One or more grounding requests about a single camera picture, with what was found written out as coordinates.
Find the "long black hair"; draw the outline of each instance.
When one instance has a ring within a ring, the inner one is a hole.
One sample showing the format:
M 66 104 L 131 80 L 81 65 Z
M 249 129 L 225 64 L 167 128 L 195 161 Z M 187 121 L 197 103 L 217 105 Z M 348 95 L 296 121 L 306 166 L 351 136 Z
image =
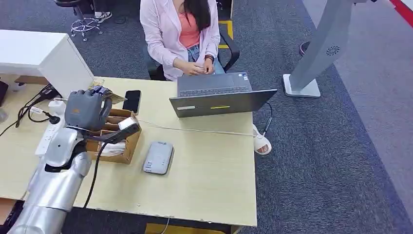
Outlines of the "long black hair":
M 211 13 L 209 11 L 208 0 L 185 0 L 184 1 L 184 10 L 186 13 L 191 13 L 196 20 L 196 26 L 201 32 L 205 28 L 211 26 Z

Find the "office chair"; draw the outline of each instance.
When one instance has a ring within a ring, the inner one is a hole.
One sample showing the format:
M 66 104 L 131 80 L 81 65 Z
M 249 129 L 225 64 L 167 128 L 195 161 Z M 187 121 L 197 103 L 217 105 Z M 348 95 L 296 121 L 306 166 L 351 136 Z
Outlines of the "office chair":
M 100 30 L 100 24 L 94 18 L 85 18 L 80 10 L 81 5 L 89 5 L 88 0 L 55 0 L 56 5 L 61 7 L 73 7 L 73 14 L 78 16 L 75 22 L 72 23 L 70 32 L 72 33 L 72 37 L 75 37 L 75 32 L 81 32 L 83 41 L 87 41 L 87 37 L 85 36 L 85 32 L 90 31 L 92 29 L 99 30 L 99 35 L 103 34 Z
M 240 57 L 240 49 L 235 44 L 234 40 L 231 37 L 229 37 L 227 33 L 220 32 L 220 35 L 221 35 L 222 40 L 224 41 L 225 44 L 227 44 L 231 52 L 231 58 L 229 59 L 228 63 L 225 66 L 222 64 L 222 59 L 221 59 L 220 54 L 218 54 L 218 61 L 222 65 L 224 71 L 227 72 Z M 144 46 L 143 54 L 144 54 L 144 60 L 145 60 L 145 63 L 148 69 L 150 79 L 166 81 L 162 64 L 158 64 L 154 59 L 150 57 L 147 46 Z

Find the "woman's hand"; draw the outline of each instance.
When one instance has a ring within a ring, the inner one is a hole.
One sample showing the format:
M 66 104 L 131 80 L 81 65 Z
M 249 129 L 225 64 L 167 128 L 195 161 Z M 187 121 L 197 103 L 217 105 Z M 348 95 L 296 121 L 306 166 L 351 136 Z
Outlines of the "woman's hand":
M 205 74 L 212 74 L 214 73 L 214 64 L 210 58 L 206 58 L 204 62 L 204 73 Z
M 185 62 L 178 58 L 173 61 L 173 66 L 182 70 L 184 74 L 190 76 L 197 76 L 204 74 L 204 67 L 202 64 L 195 62 Z

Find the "stool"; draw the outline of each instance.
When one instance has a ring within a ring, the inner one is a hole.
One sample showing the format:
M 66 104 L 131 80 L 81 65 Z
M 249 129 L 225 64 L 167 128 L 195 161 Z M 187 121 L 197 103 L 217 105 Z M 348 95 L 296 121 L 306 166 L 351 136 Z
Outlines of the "stool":
M 72 23 L 71 30 L 70 32 L 72 33 L 72 37 L 75 37 L 76 34 L 75 32 L 81 32 L 83 41 L 87 41 L 87 37 L 85 36 L 85 32 L 90 31 L 92 29 L 98 30 L 98 34 L 103 34 L 103 32 L 100 30 L 99 26 L 100 24 L 97 22 L 96 19 L 94 18 L 85 18 L 80 11 L 79 6 L 81 4 L 84 4 L 86 0 L 72 0 L 72 1 L 65 1 L 65 0 L 55 0 L 56 5 L 61 6 L 61 7 L 73 7 L 73 14 L 75 16 L 78 16 L 79 19 L 77 19 L 75 22 Z

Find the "yellow sticker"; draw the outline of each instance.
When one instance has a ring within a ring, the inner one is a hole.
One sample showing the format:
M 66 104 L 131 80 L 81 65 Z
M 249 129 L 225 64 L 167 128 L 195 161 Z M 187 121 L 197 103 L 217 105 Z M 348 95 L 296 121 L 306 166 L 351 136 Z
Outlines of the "yellow sticker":
M 222 108 L 229 108 L 229 106 L 213 106 L 211 109 L 222 109 Z

